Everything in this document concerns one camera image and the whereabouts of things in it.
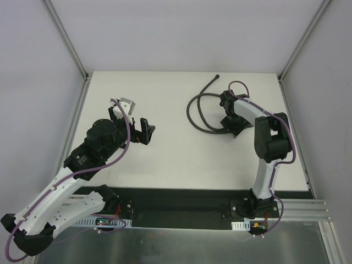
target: reflective floor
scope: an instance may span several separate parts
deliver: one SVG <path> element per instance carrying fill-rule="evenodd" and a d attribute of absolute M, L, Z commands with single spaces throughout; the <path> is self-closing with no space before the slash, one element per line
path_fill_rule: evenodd
<path fill-rule="evenodd" d="M 82 228 L 68 228 L 56 241 Z M 317 223 L 282 222 L 264 239 L 247 232 L 130 228 L 89 230 L 51 245 L 36 264 L 63 263 L 329 263 Z"/>

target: white wall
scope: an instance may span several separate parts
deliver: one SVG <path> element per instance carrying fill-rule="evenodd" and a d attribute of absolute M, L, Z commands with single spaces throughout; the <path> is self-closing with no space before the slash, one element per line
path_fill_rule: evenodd
<path fill-rule="evenodd" d="M 0 1 L 0 47 L 2 217 L 52 179 L 83 80 L 41 1 Z M 7 237 L 0 226 L 0 263 Z"/>
<path fill-rule="evenodd" d="M 352 1 L 335 0 L 284 80 L 313 188 L 352 263 Z"/>
<path fill-rule="evenodd" d="M 94 70 L 279 74 L 322 0 L 53 0 Z"/>

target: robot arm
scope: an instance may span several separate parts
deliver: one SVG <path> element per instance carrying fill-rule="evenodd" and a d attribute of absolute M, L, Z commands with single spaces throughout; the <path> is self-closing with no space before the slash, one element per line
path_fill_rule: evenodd
<path fill-rule="evenodd" d="M 155 126 L 149 126 L 147 120 L 141 118 L 142 131 L 137 131 L 131 117 L 135 103 L 125 98 L 118 102 L 129 119 L 131 142 L 148 145 Z M 14 234 L 14 242 L 23 252 L 30 256 L 37 255 L 73 223 L 117 205 L 116 194 L 108 186 L 102 185 L 81 201 L 60 209 L 63 202 L 99 170 L 86 171 L 65 180 L 67 176 L 81 170 L 105 166 L 117 149 L 125 147 L 128 130 L 123 114 L 114 104 L 109 108 L 109 115 L 110 119 L 100 119 L 93 123 L 84 142 L 72 150 L 58 174 L 33 202 L 17 214 L 6 214 L 1 219 L 10 233 L 20 223 Z"/>
<path fill-rule="evenodd" d="M 247 95 L 238 97 L 251 101 Z M 220 105 L 224 107 L 227 114 L 221 124 L 230 130 L 234 137 L 237 137 L 244 129 L 254 126 L 254 148 L 259 157 L 257 176 L 248 199 L 239 204 L 236 209 L 237 213 L 243 217 L 254 219 L 268 208 L 275 206 L 276 202 L 272 197 L 270 187 L 273 189 L 278 173 L 279 165 L 276 163 L 285 159 L 292 147 L 287 131 L 278 120 L 253 105 L 233 97 L 229 91 L 222 93 L 220 99 Z M 275 115 L 282 118 L 288 125 L 285 113 Z M 271 130 L 277 131 L 277 134 L 271 135 Z"/>

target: cable clip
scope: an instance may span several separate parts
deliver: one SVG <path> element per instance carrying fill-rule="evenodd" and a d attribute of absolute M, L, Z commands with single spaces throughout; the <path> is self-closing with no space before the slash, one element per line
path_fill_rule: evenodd
<path fill-rule="evenodd" d="M 21 216 L 21 217 L 19 218 L 19 221 L 26 222 L 26 221 L 27 221 L 27 218 L 24 218 L 24 216 Z"/>

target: coiled black cable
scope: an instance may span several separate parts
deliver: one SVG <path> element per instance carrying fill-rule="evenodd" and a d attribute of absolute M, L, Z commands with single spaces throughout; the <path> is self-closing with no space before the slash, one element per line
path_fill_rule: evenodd
<path fill-rule="evenodd" d="M 187 113 L 187 118 L 189 120 L 189 122 L 192 124 L 192 126 L 194 126 L 194 128 L 196 128 L 199 131 L 202 131 L 204 133 L 208 133 L 208 134 L 214 134 L 214 135 L 222 135 L 222 134 L 230 134 L 231 132 L 229 130 L 227 130 L 226 128 L 214 128 L 211 125 L 208 124 L 208 122 L 206 121 L 201 106 L 200 106 L 200 98 L 202 96 L 214 96 L 214 97 L 220 97 L 219 94 L 217 93 L 204 93 L 205 90 L 213 84 L 213 82 L 215 82 L 217 79 L 220 78 L 220 75 L 215 75 L 215 77 L 206 85 L 204 86 L 204 88 L 200 91 L 200 93 L 198 95 L 196 95 L 195 97 L 193 97 L 191 99 L 191 101 L 189 101 L 188 105 L 187 105 L 187 109 L 186 109 L 186 113 Z M 204 128 L 201 128 L 200 126 L 196 125 L 196 123 L 194 123 L 194 121 L 191 118 L 191 115 L 189 113 L 189 109 L 191 107 L 191 104 L 197 99 L 197 108 L 198 108 L 198 112 L 200 115 L 200 118 L 202 119 L 204 125 L 209 128 L 210 130 L 206 130 Z"/>

